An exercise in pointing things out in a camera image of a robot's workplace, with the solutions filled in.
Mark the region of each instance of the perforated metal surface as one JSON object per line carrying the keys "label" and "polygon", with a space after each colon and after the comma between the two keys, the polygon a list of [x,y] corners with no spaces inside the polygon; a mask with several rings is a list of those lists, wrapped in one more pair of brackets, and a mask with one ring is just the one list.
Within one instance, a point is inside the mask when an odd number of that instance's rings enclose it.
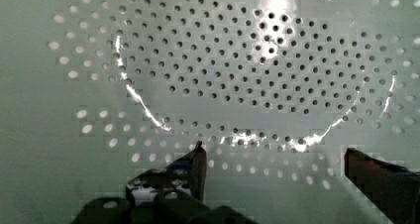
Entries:
{"label": "perforated metal surface", "polygon": [[[63,178],[58,190],[71,190],[52,198],[71,200],[60,211],[28,220],[69,220],[78,201],[123,191],[141,168],[163,167],[197,140],[209,154],[207,204],[260,223],[387,223],[342,175],[346,147],[419,167],[420,0],[44,1],[16,13],[1,2],[3,16],[18,17],[0,30],[13,55],[0,61],[5,78],[22,74],[3,80],[15,112],[2,120],[16,125],[2,132],[33,144],[33,156],[12,148],[29,158],[5,176],[38,169],[39,188]],[[18,81],[26,93],[15,93]],[[22,111],[46,124],[13,129]],[[35,143],[16,140],[23,131]],[[36,159],[45,167],[31,167]],[[72,175],[52,175],[62,168]],[[45,208],[43,194],[20,195]]]}

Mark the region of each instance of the dark object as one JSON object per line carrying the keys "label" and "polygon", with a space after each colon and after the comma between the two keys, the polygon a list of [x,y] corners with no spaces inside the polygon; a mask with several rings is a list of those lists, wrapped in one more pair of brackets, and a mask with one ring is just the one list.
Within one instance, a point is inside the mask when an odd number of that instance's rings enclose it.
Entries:
{"label": "dark object", "polygon": [[130,180],[126,198],[133,206],[154,200],[158,192],[180,189],[202,201],[207,170],[206,151],[197,142],[193,151],[166,168],[153,168]]}
{"label": "dark object", "polygon": [[118,197],[98,198],[83,206],[71,224],[129,223],[130,204]]}
{"label": "dark object", "polygon": [[203,200],[206,152],[202,143],[166,168],[130,180],[126,198],[99,198],[86,204],[72,224],[255,224],[230,207],[211,210]]}
{"label": "dark object", "polygon": [[154,202],[144,202],[130,208],[119,198],[119,205],[104,206],[104,199],[96,199],[83,207],[72,224],[257,224],[227,206],[211,210],[185,192],[173,189],[159,192]]}
{"label": "dark object", "polygon": [[420,224],[418,173],[347,149],[345,175],[393,223]]}

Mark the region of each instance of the white metal surface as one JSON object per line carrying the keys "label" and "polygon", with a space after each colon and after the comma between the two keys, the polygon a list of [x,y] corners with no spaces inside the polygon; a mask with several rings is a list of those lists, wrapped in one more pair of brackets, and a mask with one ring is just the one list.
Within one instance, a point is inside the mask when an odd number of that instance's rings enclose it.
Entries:
{"label": "white metal surface", "polygon": [[208,152],[206,203],[387,223],[343,152],[419,170],[420,0],[0,0],[2,223]]}

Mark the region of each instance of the perforated panel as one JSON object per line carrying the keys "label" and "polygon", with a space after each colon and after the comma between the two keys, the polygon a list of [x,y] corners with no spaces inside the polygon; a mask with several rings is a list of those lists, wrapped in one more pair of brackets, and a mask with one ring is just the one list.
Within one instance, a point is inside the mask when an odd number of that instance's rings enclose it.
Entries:
{"label": "perforated panel", "polygon": [[127,180],[203,140],[210,206],[386,223],[342,175],[343,151],[419,166],[420,0],[53,2],[37,50],[74,92],[60,113]]}

